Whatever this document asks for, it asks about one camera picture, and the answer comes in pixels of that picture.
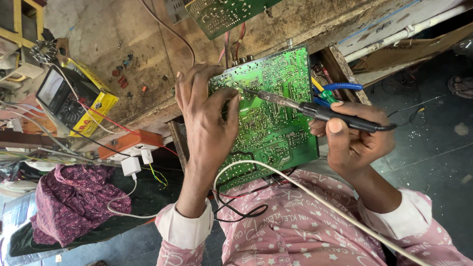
fingernail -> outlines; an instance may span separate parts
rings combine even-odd
[[[336,103],[332,103],[330,106],[337,107],[337,106],[340,106],[342,104],[343,104],[343,102],[336,102]]]
[[[341,121],[335,120],[335,121],[329,121],[328,122],[328,130],[332,133],[338,133],[342,130],[343,125]]]

shirt cuff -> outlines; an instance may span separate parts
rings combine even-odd
[[[182,216],[172,204],[160,215],[157,227],[164,240],[178,248],[196,249],[208,237],[213,225],[210,201],[205,199],[205,210],[199,218]]]
[[[427,230],[432,222],[431,200],[428,196],[406,188],[399,188],[402,201],[390,213],[376,213],[358,200],[361,218],[367,226],[382,235],[396,240],[416,235]]]

printed circuit board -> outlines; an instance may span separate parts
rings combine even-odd
[[[209,93],[229,86],[240,91],[239,132],[222,168],[240,160],[257,160],[285,170],[318,158],[317,137],[309,117],[243,92],[270,91],[297,102],[310,102],[307,47],[301,45],[226,70],[209,81]],[[238,164],[221,176],[221,191],[272,174],[256,164]]]
[[[281,0],[194,0],[185,6],[191,17],[213,40]]]

pink shirt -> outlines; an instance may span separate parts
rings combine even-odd
[[[473,266],[453,246],[445,229],[432,219],[431,200],[420,192],[400,188],[401,205],[391,213],[379,214],[364,207],[351,189],[333,178],[303,170],[296,170],[291,177],[431,265]],[[226,194],[238,195],[265,184],[259,179]],[[230,203],[242,213],[262,204],[268,204],[268,210],[258,217],[220,223],[227,237],[222,254],[224,265],[385,265],[385,255],[377,240],[299,188],[289,184],[272,186]],[[218,218],[237,220],[240,216],[224,207]],[[156,218],[163,236],[157,265],[199,265],[212,223],[208,200],[202,216],[195,219],[181,216],[175,204],[161,210]],[[403,257],[397,258],[398,265],[415,265]]]

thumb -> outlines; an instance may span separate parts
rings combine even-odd
[[[350,136],[347,124],[339,118],[332,118],[327,122],[325,131],[327,132],[330,160],[333,163],[347,161],[350,156]]]
[[[233,98],[228,102],[227,109],[227,128],[231,133],[234,133],[235,136],[238,133],[238,109],[240,106],[240,97],[241,95],[239,93],[233,96]]]

